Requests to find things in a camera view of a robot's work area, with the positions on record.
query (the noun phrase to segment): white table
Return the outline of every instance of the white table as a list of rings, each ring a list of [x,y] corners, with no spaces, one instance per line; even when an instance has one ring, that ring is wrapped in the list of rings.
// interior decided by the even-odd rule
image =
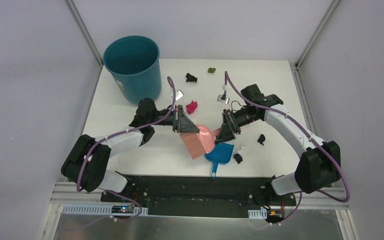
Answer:
[[[209,67],[216,68],[213,74],[207,73]],[[170,76],[177,90],[184,97],[176,104],[187,105],[192,100],[198,102],[197,110],[188,115],[195,124],[204,124],[211,130],[222,124],[223,109],[228,105],[217,102],[223,93],[224,71],[241,90],[257,84],[265,95],[276,94],[288,107],[292,116],[301,123],[304,115],[298,93],[287,61],[263,60],[206,60],[206,59],[160,59],[162,90],[155,101],[157,109],[171,104],[171,89],[167,83]],[[198,78],[197,84],[186,83],[185,75],[190,73]],[[227,87],[230,101],[244,101]],[[120,92],[111,74],[102,70],[93,97],[84,133],[90,136],[105,136],[121,131],[132,121],[137,106],[129,103]],[[234,103],[233,108],[240,107]],[[131,175],[162,176],[210,176],[212,163],[204,156],[192,160],[186,147],[171,126],[154,126],[155,134],[141,147],[131,148],[109,160],[108,169]],[[267,123],[253,122],[241,128],[242,134],[229,144],[234,144],[234,152],[246,146],[241,154],[243,162],[237,164],[232,158],[226,165],[219,165],[218,177],[271,177],[294,172],[299,158],[282,136]],[[264,146],[257,142],[264,134]]]

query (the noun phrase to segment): teal trash bin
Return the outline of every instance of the teal trash bin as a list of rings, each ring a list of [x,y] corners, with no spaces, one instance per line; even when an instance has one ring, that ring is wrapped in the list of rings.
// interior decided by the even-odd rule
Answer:
[[[144,36],[120,38],[106,48],[103,64],[132,104],[143,98],[156,100],[160,95],[160,49],[153,40]]]

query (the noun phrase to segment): pink brush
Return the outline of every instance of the pink brush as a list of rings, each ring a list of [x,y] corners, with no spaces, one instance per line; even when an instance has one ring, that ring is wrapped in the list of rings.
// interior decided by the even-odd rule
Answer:
[[[204,154],[210,153],[216,144],[214,138],[219,135],[220,128],[210,131],[205,125],[196,125],[199,128],[199,133],[181,133],[180,138],[184,142],[192,159],[201,157]]]

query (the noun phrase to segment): gray wall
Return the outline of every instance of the gray wall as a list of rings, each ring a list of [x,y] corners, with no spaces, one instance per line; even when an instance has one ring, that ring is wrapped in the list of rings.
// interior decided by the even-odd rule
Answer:
[[[343,0],[301,73],[319,134],[341,146],[360,239],[384,239],[384,1]]]
[[[75,0],[102,54],[144,35],[162,58],[296,62],[331,0]]]
[[[0,240],[38,236],[98,70],[64,1],[0,0]]]

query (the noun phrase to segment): blue dustpan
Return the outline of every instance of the blue dustpan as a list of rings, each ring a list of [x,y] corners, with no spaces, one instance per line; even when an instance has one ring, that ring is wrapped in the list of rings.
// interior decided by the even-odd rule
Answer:
[[[216,177],[217,167],[219,164],[227,164],[231,158],[233,153],[233,147],[232,144],[227,143],[219,143],[215,145],[214,149],[210,152],[205,154],[205,158],[212,162],[212,173],[211,177]]]

